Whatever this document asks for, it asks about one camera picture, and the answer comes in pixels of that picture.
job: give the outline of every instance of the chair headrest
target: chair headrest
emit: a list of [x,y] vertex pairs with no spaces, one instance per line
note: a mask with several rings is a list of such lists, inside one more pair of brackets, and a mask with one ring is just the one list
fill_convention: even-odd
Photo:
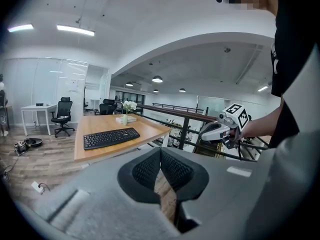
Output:
[[61,97],[61,101],[62,102],[69,102],[70,101],[70,97]]
[[102,103],[106,104],[106,105],[113,105],[113,104],[115,104],[115,100],[105,98]]

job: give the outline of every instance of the white table leg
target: white table leg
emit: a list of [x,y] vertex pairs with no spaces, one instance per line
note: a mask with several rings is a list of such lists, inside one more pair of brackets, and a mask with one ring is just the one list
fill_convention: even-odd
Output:
[[36,125],[39,126],[39,119],[38,119],[38,111],[35,111],[35,120],[36,120]]
[[45,121],[46,121],[46,127],[48,128],[48,134],[51,135],[50,128],[49,128],[49,121],[48,121],[48,110],[45,110]]
[[168,147],[169,135],[170,135],[170,133],[168,133],[167,135],[165,135],[164,138],[163,138],[163,143],[162,143],[162,147],[163,147],[163,148]]
[[28,136],[27,128],[26,128],[26,124],[25,124],[25,115],[24,115],[23,110],[21,110],[21,115],[22,115],[22,124],[23,124],[24,134],[25,134],[25,136]]

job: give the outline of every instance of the flower vase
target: flower vase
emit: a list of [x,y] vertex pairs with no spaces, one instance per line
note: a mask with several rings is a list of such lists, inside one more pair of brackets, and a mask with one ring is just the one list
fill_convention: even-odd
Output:
[[126,126],[128,123],[128,115],[127,114],[124,114],[123,115],[123,125]]

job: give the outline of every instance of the railing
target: railing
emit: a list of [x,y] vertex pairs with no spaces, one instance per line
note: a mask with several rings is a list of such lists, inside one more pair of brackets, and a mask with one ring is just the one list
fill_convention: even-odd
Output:
[[184,144],[187,144],[187,145],[191,145],[191,146],[194,146],[194,147],[198,147],[198,148],[202,148],[202,149],[211,151],[211,152],[213,152],[215,154],[219,154],[219,155],[222,155],[222,156],[225,156],[225,157],[228,157],[228,158],[233,158],[233,159],[237,159],[237,160],[241,160],[241,161],[248,161],[248,162],[257,162],[255,160],[254,156],[252,155],[252,153],[248,150],[248,148],[256,149],[259,153],[261,153],[260,150],[269,149],[268,148],[268,144],[266,142],[264,142],[264,141],[263,142],[267,145],[267,147],[255,146],[255,145],[252,144],[252,142],[249,139],[246,140],[246,142],[249,142],[249,143],[239,142],[239,145],[243,146],[244,149],[249,153],[251,159],[248,159],[248,158],[245,158],[245,157],[241,157],[241,150],[240,149],[239,149],[239,156],[235,156],[235,155],[232,155],[232,154],[228,154],[228,153],[224,153],[224,152],[215,150],[215,149],[213,149],[212,146],[208,145],[207,143],[202,143],[202,144],[192,143],[192,142],[186,140],[187,132],[194,133],[194,134],[197,134],[197,135],[199,135],[200,132],[196,131],[196,130],[188,129],[190,119],[201,121],[201,122],[205,122],[205,123],[209,123],[209,122],[216,122],[217,121],[216,117],[207,116],[207,115],[200,115],[200,114],[187,112],[187,111],[173,110],[171,108],[160,108],[160,107],[154,107],[154,106],[148,106],[148,105],[138,105],[138,107],[140,107],[142,109],[146,109],[146,110],[157,111],[157,112],[161,112],[161,113],[170,114],[170,115],[174,115],[174,116],[178,116],[178,117],[183,117],[184,118],[183,127],[181,127],[181,126],[178,126],[178,125],[175,125],[175,124],[171,124],[171,123],[168,123],[168,122],[157,120],[155,118],[152,118],[152,117],[149,117],[149,116],[146,116],[146,115],[143,115],[143,114],[133,113],[133,114],[136,114],[136,115],[141,116],[143,118],[146,118],[146,119],[149,119],[149,120],[153,120],[153,121],[158,122],[160,124],[166,125],[168,127],[180,129],[181,130],[181,137],[176,137],[176,136],[173,136],[171,134],[169,135],[170,138],[179,141],[178,148],[180,150],[183,150]]
[[[186,106],[176,106],[176,105],[167,105],[167,104],[160,104],[160,103],[152,103],[153,107],[158,108],[164,108],[164,109],[172,109],[172,110],[180,110],[180,111],[187,111],[190,113],[196,113],[196,114],[203,114],[205,111],[204,109],[200,108],[192,108],[192,107],[186,107]],[[205,115],[208,115],[208,107],[206,108]]]

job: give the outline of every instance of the chair base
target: chair base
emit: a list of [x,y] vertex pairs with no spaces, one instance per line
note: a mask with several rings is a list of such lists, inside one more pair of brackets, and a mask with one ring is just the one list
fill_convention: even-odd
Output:
[[54,129],[54,137],[58,138],[58,133],[60,133],[62,131],[65,132],[70,137],[70,134],[67,132],[67,130],[75,131],[74,128],[72,128],[72,127],[64,127],[64,125],[68,126],[66,123],[64,123],[64,124],[61,123],[60,124],[60,128]]

